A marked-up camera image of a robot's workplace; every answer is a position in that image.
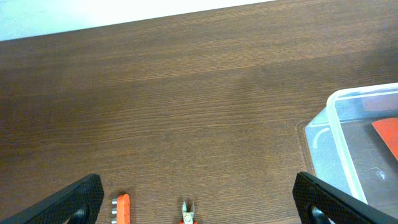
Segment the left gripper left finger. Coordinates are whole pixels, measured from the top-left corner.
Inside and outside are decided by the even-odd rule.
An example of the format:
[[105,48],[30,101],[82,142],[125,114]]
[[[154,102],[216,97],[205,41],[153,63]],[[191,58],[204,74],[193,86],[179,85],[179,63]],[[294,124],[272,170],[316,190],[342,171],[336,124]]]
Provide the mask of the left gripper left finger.
[[95,223],[103,198],[100,176],[89,174],[2,223]]

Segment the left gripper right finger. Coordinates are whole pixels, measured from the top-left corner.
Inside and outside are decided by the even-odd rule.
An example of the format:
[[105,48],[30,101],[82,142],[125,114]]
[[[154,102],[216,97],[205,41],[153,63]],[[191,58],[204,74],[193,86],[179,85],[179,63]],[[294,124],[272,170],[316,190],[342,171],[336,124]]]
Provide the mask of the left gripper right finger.
[[292,194],[302,223],[397,223],[307,172],[297,174]]

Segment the orange bit holder strip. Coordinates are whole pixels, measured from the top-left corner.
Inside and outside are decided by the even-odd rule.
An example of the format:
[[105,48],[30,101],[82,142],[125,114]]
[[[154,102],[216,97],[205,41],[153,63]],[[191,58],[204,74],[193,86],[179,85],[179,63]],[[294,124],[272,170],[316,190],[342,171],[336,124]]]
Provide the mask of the orange bit holder strip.
[[112,224],[130,224],[130,197],[128,194],[118,195],[112,199],[112,211],[114,215],[111,223]]

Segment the orange scraper wooden handle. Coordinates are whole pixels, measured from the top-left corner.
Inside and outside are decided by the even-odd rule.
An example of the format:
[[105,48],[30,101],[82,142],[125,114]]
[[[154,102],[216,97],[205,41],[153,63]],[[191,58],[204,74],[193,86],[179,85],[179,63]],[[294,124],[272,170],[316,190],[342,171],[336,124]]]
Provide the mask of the orange scraper wooden handle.
[[398,148],[398,120],[397,118],[386,118],[372,122],[373,128],[384,141],[392,155],[397,159]]

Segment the small red diagonal cutters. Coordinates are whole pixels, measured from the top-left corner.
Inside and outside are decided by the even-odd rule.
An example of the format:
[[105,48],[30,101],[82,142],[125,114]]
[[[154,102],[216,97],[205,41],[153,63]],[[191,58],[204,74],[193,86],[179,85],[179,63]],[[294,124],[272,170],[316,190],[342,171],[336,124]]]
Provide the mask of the small red diagonal cutters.
[[198,224],[195,220],[195,204],[190,205],[184,200],[182,203],[182,217],[179,224]]

